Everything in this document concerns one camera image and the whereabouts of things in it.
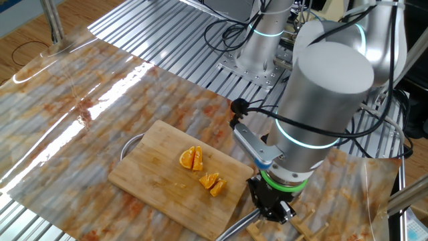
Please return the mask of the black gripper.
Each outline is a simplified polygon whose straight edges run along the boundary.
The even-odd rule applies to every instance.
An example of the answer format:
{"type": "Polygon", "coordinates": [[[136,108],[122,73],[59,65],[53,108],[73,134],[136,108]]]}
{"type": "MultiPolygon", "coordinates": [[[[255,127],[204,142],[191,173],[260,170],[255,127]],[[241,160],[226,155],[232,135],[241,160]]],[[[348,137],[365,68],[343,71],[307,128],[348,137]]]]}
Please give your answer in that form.
{"type": "Polygon", "coordinates": [[[247,185],[254,205],[267,220],[285,224],[296,215],[290,203],[301,192],[301,183],[289,186],[271,177],[251,177],[247,185]]]}

